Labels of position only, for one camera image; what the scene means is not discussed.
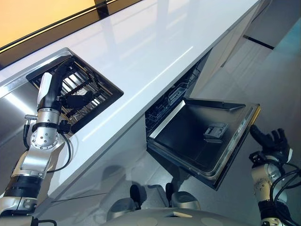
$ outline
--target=black cable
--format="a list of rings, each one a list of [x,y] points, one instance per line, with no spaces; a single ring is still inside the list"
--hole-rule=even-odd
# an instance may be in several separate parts
[[[25,124],[23,128],[23,144],[26,147],[26,149],[29,149],[29,145],[27,143],[27,134],[28,134],[29,126],[30,125]]]
[[[299,168],[298,169],[296,169],[296,170],[293,170],[293,171],[290,171],[290,172],[288,172],[288,173],[285,173],[283,176],[281,176],[281,177],[279,177],[278,179],[276,179],[274,182],[273,182],[273,184],[272,184],[272,186],[271,186],[271,188],[270,188],[270,192],[269,192],[269,199],[270,199],[270,201],[271,201],[271,203],[272,203],[272,205],[275,207],[275,210],[276,210],[276,212],[277,212],[277,214],[279,215],[279,218],[280,218],[280,220],[282,221],[282,222],[284,222],[287,226],[299,226],[296,222],[294,222],[293,220],[287,220],[287,216],[285,216],[284,214],[282,214],[279,210],[277,210],[277,206],[276,206],[276,204],[275,204],[275,202],[277,201],[276,200],[276,198],[275,198],[275,200],[274,200],[274,198],[273,198],[273,193],[274,193],[274,189],[275,189],[275,186],[279,183],[279,181],[281,181],[282,179],[284,179],[284,178],[286,178],[286,177],[288,177],[288,176],[290,176],[290,175],[293,175],[293,174],[299,174],[299,172],[300,172],[300,170],[299,170]],[[284,190],[285,190],[285,186],[288,186],[291,182],[292,182],[293,180],[292,179],[290,179],[281,189],[280,189],[280,191],[281,192],[283,192]]]
[[[301,170],[300,170],[300,168],[298,166],[296,166],[294,164],[291,164],[291,163],[285,163],[285,165],[293,166],[296,169],[298,169],[299,172],[300,172],[299,176],[301,177]],[[291,188],[295,188],[295,187],[298,187],[298,186],[301,186],[301,181],[298,182],[298,183],[296,183],[296,184],[294,184],[294,185],[287,186],[286,189],[291,189]]]
[[[298,167],[298,166],[296,166],[296,165],[294,165],[294,164],[292,164],[292,163],[288,163],[288,162],[286,162],[286,163],[284,163],[285,165],[288,165],[288,166],[293,166],[293,167],[295,167],[297,170],[300,170],[300,168]]]
[[[286,188],[287,188],[287,189],[291,189],[291,188],[294,188],[294,187],[298,187],[298,186],[300,186],[300,185],[301,185],[301,181],[298,182],[297,184],[287,186]]]
[[[54,226],[57,226],[55,220],[39,220],[38,223],[52,223]]]
[[[285,184],[284,186],[279,190],[279,192],[276,194],[275,196],[275,199],[274,199],[274,203],[275,203],[275,210],[276,210],[276,213],[281,215],[284,219],[288,220],[288,222],[291,224],[293,223],[292,225],[294,226],[298,226],[298,223],[295,222],[292,218],[289,218],[287,219],[287,217],[278,210],[277,208],[277,200],[278,200],[278,197],[280,196],[280,194],[287,188],[287,186],[293,181],[296,179],[296,177],[298,177],[298,174],[294,175],[291,179],[289,179]]]
[[[61,134],[61,135],[65,139],[65,142],[66,142],[66,144],[68,146],[68,160],[67,160],[66,164],[63,165],[61,168],[54,169],[54,170],[49,170],[49,171],[47,171],[47,173],[58,172],[58,171],[64,169],[69,164],[69,162],[70,162],[70,159],[71,159],[71,146],[70,146],[70,143],[69,143],[69,140],[67,139],[67,137],[64,134]]]

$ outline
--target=glossy surface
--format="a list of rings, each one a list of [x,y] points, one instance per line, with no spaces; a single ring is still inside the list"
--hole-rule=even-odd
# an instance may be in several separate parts
[[[257,2],[144,0],[1,70],[0,81],[68,47],[124,91],[71,137],[72,161],[53,175],[48,195],[59,195]],[[66,160],[64,147],[57,167]]]

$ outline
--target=silver trim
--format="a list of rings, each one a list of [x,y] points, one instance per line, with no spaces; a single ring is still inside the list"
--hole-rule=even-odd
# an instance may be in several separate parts
[[[164,127],[173,119],[173,117],[185,106],[185,101],[182,100],[177,107],[158,125],[158,127],[150,134],[150,138],[155,139],[156,136],[164,129]]]
[[[0,82],[0,98],[4,97],[8,93],[28,82],[28,80],[26,79],[26,76],[28,74],[34,72],[35,70],[41,68],[46,64],[49,64],[59,57],[67,55],[72,55],[71,51],[68,48],[63,48]]]

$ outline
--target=dish rack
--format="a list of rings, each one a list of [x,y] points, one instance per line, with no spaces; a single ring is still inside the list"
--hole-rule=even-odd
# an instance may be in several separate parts
[[[29,79],[29,82],[39,89],[43,74],[45,72],[54,74],[59,63],[69,58],[73,60],[73,63],[70,66],[70,72],[63,79],[62,97],[84,95],[88,91],[93,93],[92,101],[83,107],[62,107],[61,116],[71,124],[71,132],[75,133],[120,98],[123,92],[77,56],[61,57],[60,60],[46,65],[44,70],[40,70],[42,72]]]
[[[188,70],[176,84],[145,112],[147,136],[180,103],[187,90],[198,79],[201,73],[198,67],[200,63],[201,60]]]

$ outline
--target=dishwasher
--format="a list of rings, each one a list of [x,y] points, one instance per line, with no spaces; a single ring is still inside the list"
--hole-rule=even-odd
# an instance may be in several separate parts
[[[189,98],[209,53],[145,113],[147,150],[218,190],[259,104]]]

